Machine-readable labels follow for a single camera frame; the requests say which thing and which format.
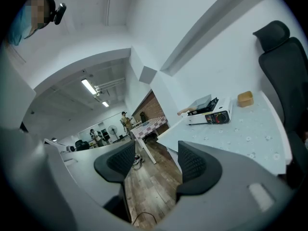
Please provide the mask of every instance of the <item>checkered tablecloth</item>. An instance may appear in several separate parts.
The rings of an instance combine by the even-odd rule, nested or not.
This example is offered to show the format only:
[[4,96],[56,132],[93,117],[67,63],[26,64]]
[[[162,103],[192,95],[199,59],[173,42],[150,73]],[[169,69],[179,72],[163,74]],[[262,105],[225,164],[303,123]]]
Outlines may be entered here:
[[161,125],[167,122],[167,118],[165,116],[157,117],[150,119],[146,122],[149,122],[147,125],[143,126],[142,124],[134,129],[131,132],[137,139],[142,139],[144,136],[148,135],[149,133],[153,132],[154,129],[159,128]]

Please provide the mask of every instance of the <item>table leg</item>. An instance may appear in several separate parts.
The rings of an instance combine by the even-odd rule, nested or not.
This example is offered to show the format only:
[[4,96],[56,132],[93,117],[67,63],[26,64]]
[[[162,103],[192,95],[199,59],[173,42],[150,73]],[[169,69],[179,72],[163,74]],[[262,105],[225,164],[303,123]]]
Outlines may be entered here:
[[159,133],[157,132],[157,129],[154,129],[154,132],[156,133],[157,136],[159,136]]
[[152,156],[152,154],[150,153],[148,147],[146,147],[145,143],[143,142],[142,139],[137,139],[137,141],[139,142],[139,145],[145,150],[145,152],[148,154],[148,156],[150,157],[150,159],[152,160],[152,162],[155,164],[156,161],[154,159],[154,157]]

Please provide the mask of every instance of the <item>small wooden box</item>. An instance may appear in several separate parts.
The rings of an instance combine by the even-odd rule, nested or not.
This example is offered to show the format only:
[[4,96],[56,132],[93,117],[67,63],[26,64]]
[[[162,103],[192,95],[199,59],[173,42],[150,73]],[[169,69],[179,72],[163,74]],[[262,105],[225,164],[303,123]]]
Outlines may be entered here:
[[246,107],[254,104],[254,97],[251,91],[246,91],[237,96],[240,107]]

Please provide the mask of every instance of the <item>ceiling light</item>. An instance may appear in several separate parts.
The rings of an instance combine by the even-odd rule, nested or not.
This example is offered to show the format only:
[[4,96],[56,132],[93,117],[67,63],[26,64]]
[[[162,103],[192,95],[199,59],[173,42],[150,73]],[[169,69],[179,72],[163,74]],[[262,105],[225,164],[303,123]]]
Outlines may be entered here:
[[96,91],[94,90],[94,88],[90,85],[90,83],[88,82],[87,79],[83,79],[81,81],[82,84],[84,84],[84,86],[94,95],[96,94]]

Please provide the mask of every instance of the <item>cable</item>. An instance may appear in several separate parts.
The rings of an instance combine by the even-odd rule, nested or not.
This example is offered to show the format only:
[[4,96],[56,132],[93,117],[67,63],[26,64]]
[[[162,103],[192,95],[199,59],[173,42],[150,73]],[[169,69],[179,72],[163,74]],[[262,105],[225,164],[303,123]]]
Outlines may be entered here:
[[136,217],[136,219],[135,219],[135,221],[133,222],[132,225],[135,224],[135,222],[137,221],[137,218],[138,218],[141,214],[143,214],[143,213],[146,213],[146,214],[151,215],[151,216],[154,218],[155,223],[157,224],[157,221],[156,221],[156,219],[155,219],[155,216],[153,216],[153,215],[152,215],[151,213],[149,213],[149,212],[141,212],[141,213],[139,213],[139,214],[137,215],[137,217]]

